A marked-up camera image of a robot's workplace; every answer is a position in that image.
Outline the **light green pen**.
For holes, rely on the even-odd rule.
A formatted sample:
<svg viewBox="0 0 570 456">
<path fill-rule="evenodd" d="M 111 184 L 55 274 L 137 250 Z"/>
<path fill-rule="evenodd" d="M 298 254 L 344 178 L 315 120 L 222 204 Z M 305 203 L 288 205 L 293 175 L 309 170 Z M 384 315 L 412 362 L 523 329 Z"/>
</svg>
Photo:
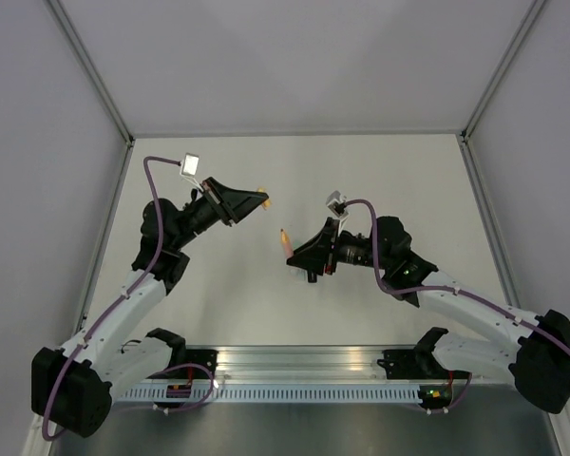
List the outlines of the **light green pen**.
<svg viewBox="0 0 570 456">
<path fill-rule="evenodd" d="M 297 281 L 305 281 L 306 280 L 306 272 L 304 270 L 298 268 L 289 268 L 288 274 Z"/>
</svg>

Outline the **pink pen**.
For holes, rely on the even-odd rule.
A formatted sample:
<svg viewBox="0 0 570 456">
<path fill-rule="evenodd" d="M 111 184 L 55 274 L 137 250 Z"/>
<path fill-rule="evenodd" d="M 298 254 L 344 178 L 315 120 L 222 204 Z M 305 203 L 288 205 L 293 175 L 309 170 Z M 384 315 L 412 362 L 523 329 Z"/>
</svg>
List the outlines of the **pink pen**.
<svg viewBox="0 0 570 456">
<path fill-rule="evenodd" d="M 284 229 L 280 230 L 280 243 L 286 258 L 290 258 L 294 255 L 294 248 L 291 240 Z"/>
</svg>

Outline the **orange pen cap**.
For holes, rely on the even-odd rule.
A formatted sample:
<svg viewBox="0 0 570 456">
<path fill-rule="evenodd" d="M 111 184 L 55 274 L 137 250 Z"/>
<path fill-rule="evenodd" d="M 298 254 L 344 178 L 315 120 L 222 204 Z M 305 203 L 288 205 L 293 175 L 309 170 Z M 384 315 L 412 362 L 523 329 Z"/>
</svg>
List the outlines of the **orange pen cap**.
<svg viewBox="0 0 570 456">
<path fill-rule="evenodd" d="M 265 190 L 264 188 L 259 187 L 259 188 L 257 189 L 257 191 L 258 191 L 258 193 L 265 194 L 265 195 L 267 196 L 267 192 L 266 192 L 266 190 Z M 271 206 L 271 201 L 270 201 L 269 197 L 267 196 L 267 197 L 264 199 L 264 201 L 261 203 L 261 207 L 262 207 L 264 210 L 268 210 L 268 209 L 270 208 L 270 206 Z"/>
</svg>

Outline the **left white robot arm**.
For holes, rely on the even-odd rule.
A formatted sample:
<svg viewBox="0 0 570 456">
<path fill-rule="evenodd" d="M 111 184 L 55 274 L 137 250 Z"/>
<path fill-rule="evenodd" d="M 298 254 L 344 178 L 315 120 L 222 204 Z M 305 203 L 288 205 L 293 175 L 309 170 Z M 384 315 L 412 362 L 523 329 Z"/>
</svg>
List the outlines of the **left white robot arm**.
<svg viewBox="0 0 570 456">
<path fill-rule="evenodd" d="M 142 319 L 177 286 L 188 263 L 183 247 L 218 222 L 232 226 L 262 206 L 264 192 L 236 190 L 213 178 L 178 208 L 154 198 L 143 209 L 140 251 L 115 302 L 58 349 L 31 363 L 31 409 L 81 437 L 96 432 L 113 403 L 147 377 L 176 378 L 187 367 L 183 337 L 157 328 L 122 348 Z"/>
</svg>

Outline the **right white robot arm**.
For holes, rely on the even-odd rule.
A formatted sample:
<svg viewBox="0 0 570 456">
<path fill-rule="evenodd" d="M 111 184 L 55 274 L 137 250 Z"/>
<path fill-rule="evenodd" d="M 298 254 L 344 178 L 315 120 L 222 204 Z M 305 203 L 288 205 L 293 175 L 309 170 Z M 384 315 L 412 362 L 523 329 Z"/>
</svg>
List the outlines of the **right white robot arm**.
<svg viewBox="0 0 570 456">
<path fill-rule="evenodd" d="M 530 404 L 559 414 L 570 399 L 570 320 L 491 303 L 461 288 L 451 276 L 411 249 L 397 217 L 380 217 L 366 237 L 327 218 L 319 233 L 287 263 L 314 276 L 332 275 L 340 263 L 372 267 L 384 292 L 415 308 L 452 318 L 475 339 L 443 328 L 429 330 L 414 348 L 415 369 L 426 377 L 464 371 L 513 386 Z"/>
</svg>

